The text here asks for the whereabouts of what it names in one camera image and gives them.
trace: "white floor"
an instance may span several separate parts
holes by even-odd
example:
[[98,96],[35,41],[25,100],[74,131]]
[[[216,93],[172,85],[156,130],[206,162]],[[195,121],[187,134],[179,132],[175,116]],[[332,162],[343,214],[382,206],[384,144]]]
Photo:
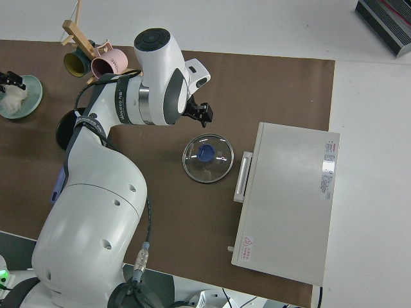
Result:
[[[0,39],[57,41],[75,1],[0,4]],[[355,6],[355,0],[84,0],[80,28],[97,42],[127,46],[140,31],[163,27],[187,50],[337,60],[329,129],[341,133],[341,146],[322,306],[406,307],[411,53],[395,58]]]

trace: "pink mug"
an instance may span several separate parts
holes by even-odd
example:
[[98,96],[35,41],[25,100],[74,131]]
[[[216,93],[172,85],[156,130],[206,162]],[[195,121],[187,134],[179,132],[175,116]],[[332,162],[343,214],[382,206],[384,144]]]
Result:
[[[100,53],[99,49],[105,48],[104,53]],[[91,71],[95,77],[100,78],[102,75],[121,74],[125,71],[128,65],[127,56],[120,49],[114,49],[109,41],[103,45],[94,48],[96,58],[91,62]]]

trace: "green indicator light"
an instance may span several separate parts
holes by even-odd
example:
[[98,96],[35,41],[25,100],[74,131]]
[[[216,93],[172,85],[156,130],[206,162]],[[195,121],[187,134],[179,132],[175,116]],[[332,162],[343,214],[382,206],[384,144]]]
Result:
[[5,269],[1,270],[0,271],[0,278],[7,279],[7,277],[8,277],[8,272]]

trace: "red triangle symbol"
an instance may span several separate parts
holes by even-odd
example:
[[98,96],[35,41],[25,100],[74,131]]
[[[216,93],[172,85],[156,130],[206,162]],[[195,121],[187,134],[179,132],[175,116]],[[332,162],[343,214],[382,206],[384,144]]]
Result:
[[246,236],[245,239],[244,239],[244,246],[248,246],[248,245],[251,245],[251,244],[252,244],[252,241]]

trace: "white box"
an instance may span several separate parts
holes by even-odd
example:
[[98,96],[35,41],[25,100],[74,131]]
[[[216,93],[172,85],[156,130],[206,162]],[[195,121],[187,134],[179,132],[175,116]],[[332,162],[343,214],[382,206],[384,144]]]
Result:
[[321,286],[340,135],[260,123],[232,263]]

